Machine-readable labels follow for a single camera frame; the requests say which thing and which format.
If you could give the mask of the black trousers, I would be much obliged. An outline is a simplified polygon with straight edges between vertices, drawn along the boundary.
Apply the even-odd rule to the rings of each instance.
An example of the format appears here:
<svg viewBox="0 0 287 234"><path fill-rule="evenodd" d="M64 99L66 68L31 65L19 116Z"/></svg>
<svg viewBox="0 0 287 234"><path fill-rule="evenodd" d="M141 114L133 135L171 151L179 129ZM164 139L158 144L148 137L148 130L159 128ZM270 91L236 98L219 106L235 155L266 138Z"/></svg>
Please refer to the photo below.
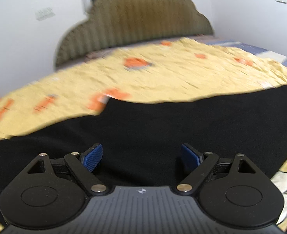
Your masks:
<svg viewBox="0 0 287 234"><path fill-rule="evenodd" d="M110 99L97 116L0 140L0 193L38 154L62 158L96 143L104 153L95 175L108 186L177 184L187 174L183 143L223 158L245 154L272 177L287 160L287 85L181 103Z"/></svg>

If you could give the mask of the yellow carrot print bedsheet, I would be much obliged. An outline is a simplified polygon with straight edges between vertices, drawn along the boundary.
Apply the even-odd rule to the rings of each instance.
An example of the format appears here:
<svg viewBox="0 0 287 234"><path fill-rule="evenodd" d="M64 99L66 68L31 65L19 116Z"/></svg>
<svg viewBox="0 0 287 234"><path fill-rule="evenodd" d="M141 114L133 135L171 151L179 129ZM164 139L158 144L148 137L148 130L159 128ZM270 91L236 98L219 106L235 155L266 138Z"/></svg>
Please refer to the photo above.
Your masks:
<svg viewBox="0 0 287 234"><path fill-rule="evenodd" d="M285 66L238 48L182 38L116 49L2 98L0 140L97 116L110 99L181 103L285 85ZM202 164L192 172L183 164L173 186L108 186L81 153L40 153L27 164L0 193L1 232L280 233L283 195L245 154L201 152Z"/></svg>

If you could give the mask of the olive green padded headboard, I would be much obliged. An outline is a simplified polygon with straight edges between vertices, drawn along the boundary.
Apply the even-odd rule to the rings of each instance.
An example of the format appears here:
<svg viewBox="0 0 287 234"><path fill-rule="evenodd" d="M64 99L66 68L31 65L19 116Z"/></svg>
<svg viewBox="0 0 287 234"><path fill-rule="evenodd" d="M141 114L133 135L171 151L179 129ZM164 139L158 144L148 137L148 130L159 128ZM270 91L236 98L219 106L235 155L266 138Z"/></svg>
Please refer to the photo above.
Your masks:
<svg viewBox="0 0 287 234"><path fill-rule="evenodd" d="M213 28L192 0L95 0L88 18L61 38L54 64L60 68L93 51L199 34L212 35Z"/></svg>

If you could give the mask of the white wall socket pair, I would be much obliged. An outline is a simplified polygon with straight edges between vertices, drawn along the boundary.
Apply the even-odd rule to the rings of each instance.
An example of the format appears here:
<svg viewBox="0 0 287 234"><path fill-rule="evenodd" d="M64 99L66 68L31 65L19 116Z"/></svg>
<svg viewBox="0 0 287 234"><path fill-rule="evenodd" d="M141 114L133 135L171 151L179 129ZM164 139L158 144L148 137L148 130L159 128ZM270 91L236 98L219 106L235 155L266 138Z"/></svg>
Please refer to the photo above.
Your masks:
<svg viewBox="0 0 287 234"><path fill-rule="evenodd" d="M55 13L52 7L46 7L46 8L35 11L35 18L38 21L43 21L53 16L55 16Z"/></svg>

